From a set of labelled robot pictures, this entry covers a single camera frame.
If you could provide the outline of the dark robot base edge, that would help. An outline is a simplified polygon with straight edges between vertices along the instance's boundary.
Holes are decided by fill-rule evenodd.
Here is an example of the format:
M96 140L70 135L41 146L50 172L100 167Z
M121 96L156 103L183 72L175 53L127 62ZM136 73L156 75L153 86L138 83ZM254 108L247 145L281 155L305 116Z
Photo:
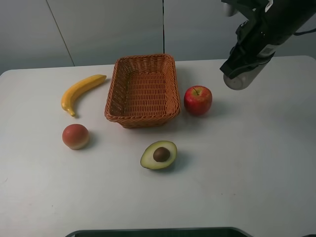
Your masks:
M79 230L67 237L250 237L250 234L232 227Z

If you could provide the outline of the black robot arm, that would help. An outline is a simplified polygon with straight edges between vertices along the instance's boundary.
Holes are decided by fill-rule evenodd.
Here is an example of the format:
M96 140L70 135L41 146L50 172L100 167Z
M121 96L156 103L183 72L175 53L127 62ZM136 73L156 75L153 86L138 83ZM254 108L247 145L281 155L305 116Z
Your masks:
M220 70L230 79L267 64L276 49L315 13L314 0L227 0L246 21L236 30L237 43Z

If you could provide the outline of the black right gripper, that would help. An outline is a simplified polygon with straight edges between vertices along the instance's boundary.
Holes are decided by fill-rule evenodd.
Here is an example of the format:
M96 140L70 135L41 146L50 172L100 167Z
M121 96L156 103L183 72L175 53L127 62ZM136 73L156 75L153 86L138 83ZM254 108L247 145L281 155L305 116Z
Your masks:
M247 18L236 30L237 43L220 71L229 79L270 60L275 48L294 34L293 7L235 7Z

